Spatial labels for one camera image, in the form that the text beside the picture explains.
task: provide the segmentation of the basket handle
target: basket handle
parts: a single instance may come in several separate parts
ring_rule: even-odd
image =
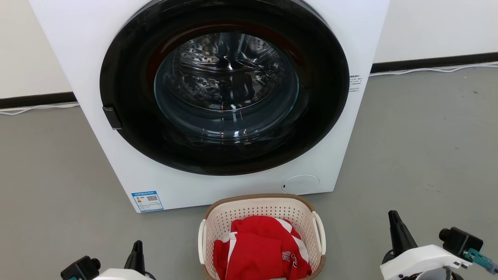
[[[315,232],[317,234],[318,246],[321,247],[320,253],[325,255],[325,251],[327,249],[327,240],[325,239],[325,229],[323,228],[322,219],[318,216],[318,213],[315,211],[312,212],[314,215],[313,225],[315,225]]]
[[[206,253],[206,219],[202,220],[199,226],[199,235],[197,236],[197,250],[199,251],[199,261],[204,264]]]

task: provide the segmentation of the black door rim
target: black door rim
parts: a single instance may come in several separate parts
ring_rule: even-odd
[[[299,76],[291,114],[247,143],[216,145],[186,135],[154,98],[153,78],[164,58],[183,42],[215,32],[272,43]],[[149,3],[119,31],[104,58],[100,87],[120,135],[146,156],[186,172],[238,175],[289,162],[323,139],[345,106],[349,71],[338,40],[301,1],[166,0]]]

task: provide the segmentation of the white plastic basket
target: white plastic basket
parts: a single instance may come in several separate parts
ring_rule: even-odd
[[[248,216],[270,216],[287,219],[299,233],[308,250],[314,279],[325,264],[325,230],[320,216],[302,197],[291,194],[244,195],[220,200],[213,204],[199,227],[199,261],[208,280],[219,279],[213,263],[215,240],[230,231],[234,220]]]

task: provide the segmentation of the grey floor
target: grey floor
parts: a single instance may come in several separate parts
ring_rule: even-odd
[[[391,209],[419,245],[456,226],[498,261],[497,108],[498,69],[371,78],[336,190],[306,196],[327,233],[319,279],[381,280]],[[2,279],[59,279],[84,255],[121,268],[137,239],[158,280],[203,279],[207,207],[135,213],[79,108],[0,116],[0,186]]]

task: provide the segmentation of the white wall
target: white wall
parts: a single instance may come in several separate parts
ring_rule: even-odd
[[[498,0],[391,0],[374,62],[498,51]],[[0,0],[0,99],[71,91],[27,0]]]
[[[391,0],[374,62],[498,51],[498,0]]]
[[[27,0],[0,0],[0,99],[72,91]]]

